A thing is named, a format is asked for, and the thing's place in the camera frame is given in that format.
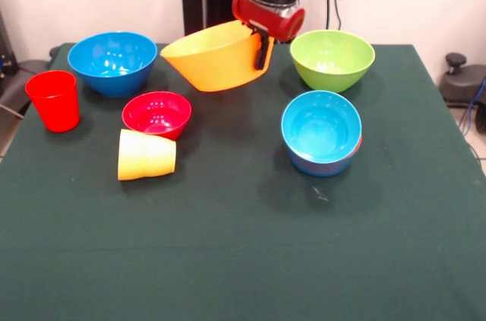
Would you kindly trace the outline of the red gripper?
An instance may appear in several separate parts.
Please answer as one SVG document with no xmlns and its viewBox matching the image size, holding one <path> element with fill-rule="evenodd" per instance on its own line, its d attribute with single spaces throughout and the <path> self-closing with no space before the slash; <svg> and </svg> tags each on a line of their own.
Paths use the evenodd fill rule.
<svg viewBox="0 0 486 321">
<path fill-rule="evenodd" d="M 260 0 L 232 0 L 232 13 L 236 19 L 255 31 L 260 46 L 254 60 L 258 71 L 267 69 L 274 39 L 289 41 L 301 29 L 305 10 L 298 2 L 278 5 Z"/>
</svg>

